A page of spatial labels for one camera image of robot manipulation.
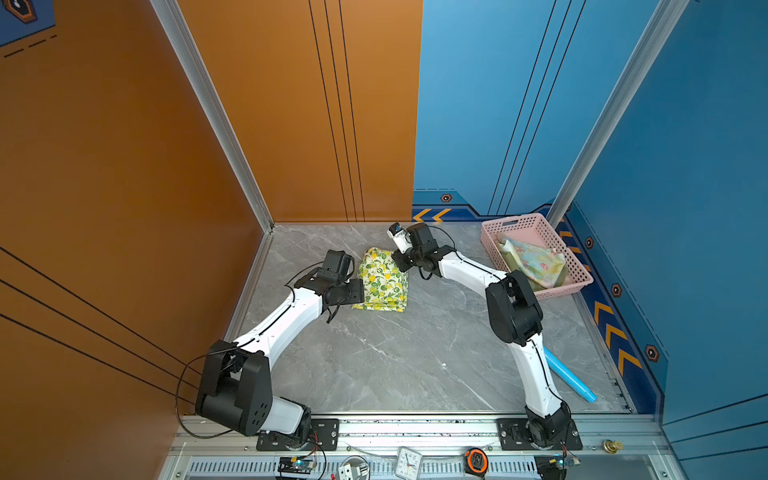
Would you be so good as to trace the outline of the lemon print skirt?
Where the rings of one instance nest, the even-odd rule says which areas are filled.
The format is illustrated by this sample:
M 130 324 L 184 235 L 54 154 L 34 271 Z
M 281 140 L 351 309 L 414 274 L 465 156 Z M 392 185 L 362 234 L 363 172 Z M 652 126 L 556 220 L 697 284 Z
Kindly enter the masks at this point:
M 408 302 L 408 276 L 401 272 L 392 258 L 392 252 L 369 248 L 358 267 L 358 278 L 363 282 L 363 302 L 354 309 L 385 312 L 405 311 Z

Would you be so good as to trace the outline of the pink plastic basket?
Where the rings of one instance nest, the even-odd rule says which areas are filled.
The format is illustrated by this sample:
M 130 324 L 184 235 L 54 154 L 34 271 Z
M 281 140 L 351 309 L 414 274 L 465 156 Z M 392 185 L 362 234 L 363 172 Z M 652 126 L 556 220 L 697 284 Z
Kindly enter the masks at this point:
M 540 300 L 575 294 L 593 283 L 574 249 L 539 213 L 485 221 L 481 242 L 493 266 L 522 273 Z

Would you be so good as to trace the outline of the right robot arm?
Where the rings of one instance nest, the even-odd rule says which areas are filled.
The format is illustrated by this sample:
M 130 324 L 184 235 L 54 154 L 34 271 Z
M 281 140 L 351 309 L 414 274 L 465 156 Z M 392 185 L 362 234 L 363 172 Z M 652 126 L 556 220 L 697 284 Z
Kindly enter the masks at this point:
M 388 236 L 396 245 L 392 258 L 400 271 L 416 268 L 425 280 L 452 280 L 485 298 L 489 325 L 510 346 L 522 380 L 532 444 L 564 447 L 574 432 L 572 412 L 554 385 L 543 347 L 543 310 L 525 275 L 484 266 L 452 245 L 439 245 L 424 223 L 404 228 L 395 222 Z

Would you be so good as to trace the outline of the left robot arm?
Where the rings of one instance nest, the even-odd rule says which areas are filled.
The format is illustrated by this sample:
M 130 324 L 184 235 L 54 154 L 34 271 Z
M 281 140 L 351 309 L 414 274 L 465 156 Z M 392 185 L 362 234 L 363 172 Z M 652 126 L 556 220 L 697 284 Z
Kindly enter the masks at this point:
M 273 394 L 271 370 L 284 350 L 324 313 L 363 302 L 354 258 L 329 250 L 286 283 L 287 298 L 261 323 L 231 342 L 219 340 L 204 361 L 195 414 L 253 437 L 272 434 L 291 449 L 310 441 L 311 409 Z

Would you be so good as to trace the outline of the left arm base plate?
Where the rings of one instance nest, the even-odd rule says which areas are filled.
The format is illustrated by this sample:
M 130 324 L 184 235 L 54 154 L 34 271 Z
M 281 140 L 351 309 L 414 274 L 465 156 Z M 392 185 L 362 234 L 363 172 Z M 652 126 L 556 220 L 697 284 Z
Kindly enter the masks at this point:
M 309 451 L 319 446 L 325 452 L 338 448 L 340 420 L 313 417 L 309 426 L 301 426 L 296 435 L 278 432 L 258 436 L 256 449 L 260 452 Z

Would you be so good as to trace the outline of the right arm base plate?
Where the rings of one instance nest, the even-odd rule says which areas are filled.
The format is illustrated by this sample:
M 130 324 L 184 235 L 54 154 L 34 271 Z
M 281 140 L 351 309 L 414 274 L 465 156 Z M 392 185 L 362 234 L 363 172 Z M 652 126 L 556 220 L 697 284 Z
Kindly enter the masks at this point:
M 497 435 L 504 451 L 560 450 L 580 451 L 583 443 L 573 419 L 555 430 L 527 418 L 500 418 L 496 420 Z

